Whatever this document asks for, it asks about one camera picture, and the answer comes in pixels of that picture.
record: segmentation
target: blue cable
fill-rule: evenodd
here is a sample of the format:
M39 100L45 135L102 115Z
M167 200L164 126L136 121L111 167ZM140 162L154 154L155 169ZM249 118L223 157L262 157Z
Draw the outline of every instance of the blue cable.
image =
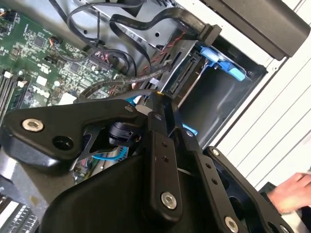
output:
M126 156L127 150L128 150L127 147L121 147L120 153L115 157L107 158L107 157L102 157L101 156L102 154L97 154L97 155L94 155L93 158L99 159L99 160L105 160L105 161L116 161Z

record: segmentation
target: white wall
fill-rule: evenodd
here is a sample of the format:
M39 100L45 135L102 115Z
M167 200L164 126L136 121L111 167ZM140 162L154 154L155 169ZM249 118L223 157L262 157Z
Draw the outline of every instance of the white wall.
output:
M311 0L285 1L311 23ZM285 63L218 149L257 189L311 166L311 36Z

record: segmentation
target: green circuit board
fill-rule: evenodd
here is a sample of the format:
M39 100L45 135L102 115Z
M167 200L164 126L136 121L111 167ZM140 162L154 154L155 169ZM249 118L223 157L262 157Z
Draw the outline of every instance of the green circuit board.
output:
M80 63L66 62L51 46L51 38L59 40L58 51L69 57L79 59L86 53L14 10L0 8L5 10L0 14L1 111L66 104L65 99L78 97L91 84L118 77L97 56ZM16 83L11 85L11 93L6 89L8 79ZM92 98L108 97L109 91L104 88Z

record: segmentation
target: capacitor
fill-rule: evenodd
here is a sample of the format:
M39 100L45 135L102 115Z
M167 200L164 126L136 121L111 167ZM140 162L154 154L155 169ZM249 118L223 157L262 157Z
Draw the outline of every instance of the capacitor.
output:
M99 74L100 70L96 67L96 66L92 66L91 70L95 73L95 74Z
M26 73L25 70L24 70L24 69L21 69L17 74L18 74L19 76L23 76L25 73Z
M57 81L57 80L56 80L56 81L54 82L54 86L56 86L56 87L59 87L60 84L61 84L60 81Z

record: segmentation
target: screw head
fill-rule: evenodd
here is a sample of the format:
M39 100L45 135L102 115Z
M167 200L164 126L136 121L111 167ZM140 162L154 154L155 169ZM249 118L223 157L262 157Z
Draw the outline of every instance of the screw head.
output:
M219 152L218 152L216 149L213 149L213 150L212 150L212 153L213 153L214 155L216 155L216 156L219 156Z
M130 106L126 106L125 109L126 109L127 111L129 111L129 112L132 112L132 111L133 111L133 109L132 109Z
M22 122L22 127L30 132L39 132L43 130L43 123L37 119L26 119Z
M286 227L284 227L283 225L280 225L280 227L284 233L290 233L289 230Z
M193 137L193 133L190 132L189 130L186 130L186 133L187 133L187 135L188 135L189 137Z
M159 114L155 114L155 117L156 117L158 120L162 120L162 117L161 117Z
M239 227L237 223L231 217L225 217L225 224L233 233L239 232Z
M169 192L162 193L161 201L170 210L174 210L177 207L176 198Z

